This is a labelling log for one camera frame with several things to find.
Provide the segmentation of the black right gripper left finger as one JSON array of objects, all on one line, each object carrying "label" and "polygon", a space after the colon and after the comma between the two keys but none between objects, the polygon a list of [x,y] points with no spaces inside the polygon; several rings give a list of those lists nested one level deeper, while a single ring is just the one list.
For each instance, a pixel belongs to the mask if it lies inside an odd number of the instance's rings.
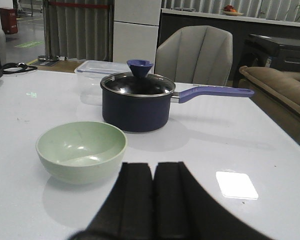
[{"label": "black right gripper left finger", "polygon": [[126,163],[88,225],[87,240],[151,240],[152,174],[146,163]]}]

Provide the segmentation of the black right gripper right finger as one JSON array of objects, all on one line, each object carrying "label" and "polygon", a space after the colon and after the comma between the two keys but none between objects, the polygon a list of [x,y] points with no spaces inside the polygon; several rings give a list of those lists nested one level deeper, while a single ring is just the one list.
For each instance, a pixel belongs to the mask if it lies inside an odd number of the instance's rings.
[{"label": "black right gripper right finger", "polygon": [[222,207],[183,162],[161,162],[154,174],[156,240],[266,240]]}]

